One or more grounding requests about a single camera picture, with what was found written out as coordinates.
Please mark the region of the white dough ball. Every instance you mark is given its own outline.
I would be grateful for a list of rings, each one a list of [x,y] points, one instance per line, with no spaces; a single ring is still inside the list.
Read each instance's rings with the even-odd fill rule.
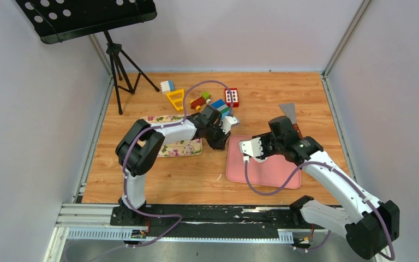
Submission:
[[[255,157],[255,158],[253,158],[256,162],[258,162],[258,163],[263,163],[263,162],[265,162],[266,160],[267,160],[267,158],[264,158],[264,159],[261,159],[261,158],[257,158],[257,157]]]

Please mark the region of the pink rectangular tray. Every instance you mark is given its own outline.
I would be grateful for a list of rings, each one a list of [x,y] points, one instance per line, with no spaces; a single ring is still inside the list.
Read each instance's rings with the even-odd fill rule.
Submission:
[[[247,139],[249,137],[243,135],[234,135],[229,139],[225,175],[231,182],[246,183],[243,154],[240,152],[239,143]],[[250,159],[248,163],[248,177],[252,185],[278,188],[295,168],[295,164],[286,161],[281,155],[273,155],[262,163]]]

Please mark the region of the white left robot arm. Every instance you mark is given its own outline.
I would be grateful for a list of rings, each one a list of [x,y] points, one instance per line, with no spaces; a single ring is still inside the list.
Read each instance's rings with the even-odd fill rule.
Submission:
[[[123,195],[119,201],[124,218],[131,225],[145,220],[145,180],[162,146],[181,140],[205,139],[213,150],[224,150],[232,127],[239,119],[212,106],[202,112],[184,116],[180,121],[150,124],[137,120],[115,150],[123,171]]]

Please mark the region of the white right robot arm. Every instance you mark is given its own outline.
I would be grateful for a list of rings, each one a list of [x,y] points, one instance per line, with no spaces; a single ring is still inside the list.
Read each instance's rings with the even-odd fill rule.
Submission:
[[[279,116],[269,121],[270,131],[255,137],[261,159],[281,155],[320,182],[338,200],[341,210],[312,197],[298,199],[290,212],[297,228],[319,225],[345,238],[363,259],[380,255],[395,261],[394,241],[399,238],[400,208],[392,200],[381,201],[351,179],[312,137],[301,138],[291,120]]]

